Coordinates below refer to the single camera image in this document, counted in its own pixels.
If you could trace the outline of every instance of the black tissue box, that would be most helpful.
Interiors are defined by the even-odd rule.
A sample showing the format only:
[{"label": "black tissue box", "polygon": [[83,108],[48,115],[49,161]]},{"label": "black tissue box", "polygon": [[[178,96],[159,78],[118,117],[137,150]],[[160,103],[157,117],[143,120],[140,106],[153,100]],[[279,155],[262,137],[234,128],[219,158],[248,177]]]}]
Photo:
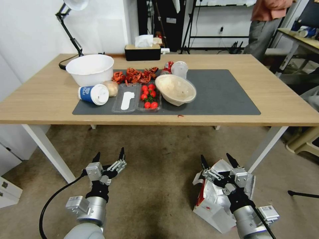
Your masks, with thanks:
[{"label": "black tissue box", "polygon": [[152,47],[126,45],[125,57],[127,61],[160,60],[160,45],[153,44]]}]

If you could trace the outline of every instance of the wooden table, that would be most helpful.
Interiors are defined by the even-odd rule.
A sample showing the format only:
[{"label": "wooden table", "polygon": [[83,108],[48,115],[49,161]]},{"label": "wooden table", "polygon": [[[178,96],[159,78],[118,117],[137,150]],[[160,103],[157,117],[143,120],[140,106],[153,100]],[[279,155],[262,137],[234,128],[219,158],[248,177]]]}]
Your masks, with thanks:
[{"label": "wooden table", "polygon": [[285,70],[286,66],[288,65],[289,61],[295,54],[296,50],[299,46],[304,47],[316,54],[319,54],[319,41],[310,39],[310,38],[302,38],[298,36],[298,32],[291,31],[287,28],[278,28],[278,32],[282,33],[285,37],[293,41],[293,45],[290,49],[290,52],[286,56],[285,60],[280,66],[280,72],[276,72],[276,76],[280,77],[282,72]]},{"label": "wooden table", "polygon": [[319,113],[251,55],[162,55],[159,61],[115,58],[114,69],[157,66],[185,61],[190,69],[228,69],[260,110],[260,115],[73,115],[78,85],[58,67],[62,54],[0,103],[0,123],[22,124],[66,181],[75,179],[59,153],[37,124],[129,125],[239,125],[272,126],[245,165],[252,172],[288,126],[319,126]]}]

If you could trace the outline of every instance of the lamp shade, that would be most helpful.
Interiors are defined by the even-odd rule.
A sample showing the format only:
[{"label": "lamp shade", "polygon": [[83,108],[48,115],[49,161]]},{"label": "lamp shade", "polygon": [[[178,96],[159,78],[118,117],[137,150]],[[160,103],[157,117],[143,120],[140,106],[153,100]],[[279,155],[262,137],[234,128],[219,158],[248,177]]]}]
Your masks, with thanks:
[{"label": "lamp shade", "polygon": [[87,7],[90,0],[63,0],[64,3],[67,5],[68,8],[75,10],[75,11],[81,11],[84,8]]}]

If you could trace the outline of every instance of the plastic tray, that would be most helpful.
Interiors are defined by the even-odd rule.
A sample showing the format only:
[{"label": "plastic tray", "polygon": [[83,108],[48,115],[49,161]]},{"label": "plastic tray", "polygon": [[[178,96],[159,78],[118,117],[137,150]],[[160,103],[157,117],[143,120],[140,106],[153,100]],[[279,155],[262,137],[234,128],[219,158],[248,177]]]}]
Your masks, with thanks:
[{"label": "plastic tray", "polygon": [[[122,100],[123,100],[123,95],[125,92],[130,91],[135,94],[135,97],[130,100],[130,105],[127,110],[122,110],[121,105],[122,105]],[[139,99],[141,97],[141,85],[140,84],[120,84],[119,85],[119,91],[117,93],[115,103],[112,108],[112,112],[115,114],[118,113],[131,113],[136,110],[137,105],[139,103]]]},{"label": "plastic tray", "polygon": [[[147,87],[149,87],[150,84],[153,84],[155,85],[154,83],[155,81],[152,81],[148,84],[145,84]],[[140,89],[140,94],[139,94],[139,102],[138,102],[138,105],[137,105],[137,109],[139,111],[142,111],[142,112],[156,112],[158,111],[159,109],[162,108],[162,94],[160,93],[160,91],[156,88],[155,89],[155,92],[156,92],[156,96],[155,96],[155,100],[154,102],[157,102],[158,106],[156,109],[151,109],[151,108],[144,108],[144,101],[141,100],[141,95],[142,95],[142,86],[141,86],[141,89]]]}]

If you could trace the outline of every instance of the tissue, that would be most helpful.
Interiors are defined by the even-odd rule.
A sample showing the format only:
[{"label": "tissue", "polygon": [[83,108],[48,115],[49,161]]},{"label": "tissue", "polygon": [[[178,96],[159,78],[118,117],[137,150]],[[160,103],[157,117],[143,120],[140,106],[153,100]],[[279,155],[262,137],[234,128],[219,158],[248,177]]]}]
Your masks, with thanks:
[{"label": "tissue", "polygon": [[152,47],[153,35],[141,35],[135,37],[135,47]]}]

